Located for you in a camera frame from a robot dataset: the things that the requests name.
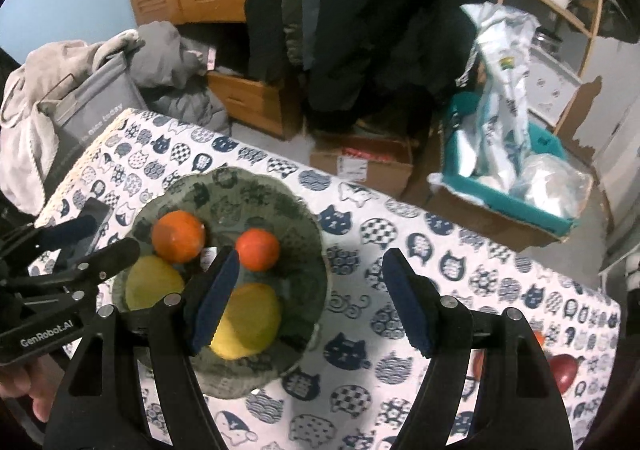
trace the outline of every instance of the teal box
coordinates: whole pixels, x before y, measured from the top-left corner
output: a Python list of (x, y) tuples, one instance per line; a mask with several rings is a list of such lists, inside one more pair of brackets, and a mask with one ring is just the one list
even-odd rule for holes
[[(451, 99), (444, 123), (443, 183), (458, 192), (482, 199), (489, 208), (502, 215), (542, 228), (556, 237), (567, 236), (577, 220), (557, 217), (459, 174), (458, 140), (453, 132), (457, 130), (462, 116), (475, 112), (478, 101), (479, 97), (474, 93), (459, 93)], [(536, 154), (552, 154), (566, 160), (560, 140), (548, 130), (529, 122), (529, 136), (531, 148)]]

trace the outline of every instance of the cat print tablecloth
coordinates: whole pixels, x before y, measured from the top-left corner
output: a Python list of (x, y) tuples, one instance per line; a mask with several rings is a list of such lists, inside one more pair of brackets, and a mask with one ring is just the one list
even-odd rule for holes
[[(620, 307), (594, 290), (420, 208), (279, 156), (149, 111), (124, 111), (86, 151), (38, 224), (78, 215), (94, 196), (114, 213), (98, 246), (125, 236), (136, 214), (177, 179), (226, 164), (271, 175), (317, 215), (332, 293), (316, 340), (286, 376), (238, 400), (207, 397), (229, 448), (308, 450), (389, 448), (428, 366), (408, 343), (385, 284), (382, 255), (402, 250), (441, 294), (467, 307), (519, 308), (545, 349), (579, 358), (564, 403), (575, 445), (605, 393), (618, 342)], [(44, 255), (33, 274), (51, 271)], [(111, 282), (98, 304), (111, 301)], [(77, 343), (69, 348), (72, 352)], [(478, 384), (468, 372), (450, 442), (463, 438)], [(140, 366), (152, 434), (168, 441), (151, 373)]]

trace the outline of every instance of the wooden drawer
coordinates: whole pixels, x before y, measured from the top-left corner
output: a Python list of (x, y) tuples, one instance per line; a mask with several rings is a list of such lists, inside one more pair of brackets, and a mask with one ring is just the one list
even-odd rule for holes
[(301, 95), (292, 80), (270, 86), (215, 72), (208, 73), (207, 78), (209, 88), (233, 119), (285, 139), (300, 130)]

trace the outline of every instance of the white sticker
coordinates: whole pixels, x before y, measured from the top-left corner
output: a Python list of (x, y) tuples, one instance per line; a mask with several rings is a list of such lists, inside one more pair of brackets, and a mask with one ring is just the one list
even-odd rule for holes
[(213, 259), (216, 258), (218, 254), (217, 248), (204, 248), (200, 253), (200, 267), (202, 271), (207, 271), (209, 266), (213, 262)]
[(216, 48), (210, 47), (207, 55), (207, 71), (213, 71), (216, 68)]
[(338, 177), (348, 181), (366, 181), (367, 166), (366, 159), (351, 156), (338, 156)]

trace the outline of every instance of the lemon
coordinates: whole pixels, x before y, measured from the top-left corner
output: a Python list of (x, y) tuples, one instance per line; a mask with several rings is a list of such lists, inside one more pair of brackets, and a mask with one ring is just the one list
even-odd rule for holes
[(125, 284), (127, 307), (146, 309), (169, 293), (181, 293), (184, 281), (180, 273), (155, 255), (142, 256), (131, 267)]
[(244, 284), (231, 293), (210, 348), (224, 360), (261, 353), (275, 340), (280, 320), (275, 291), (266, 284)]

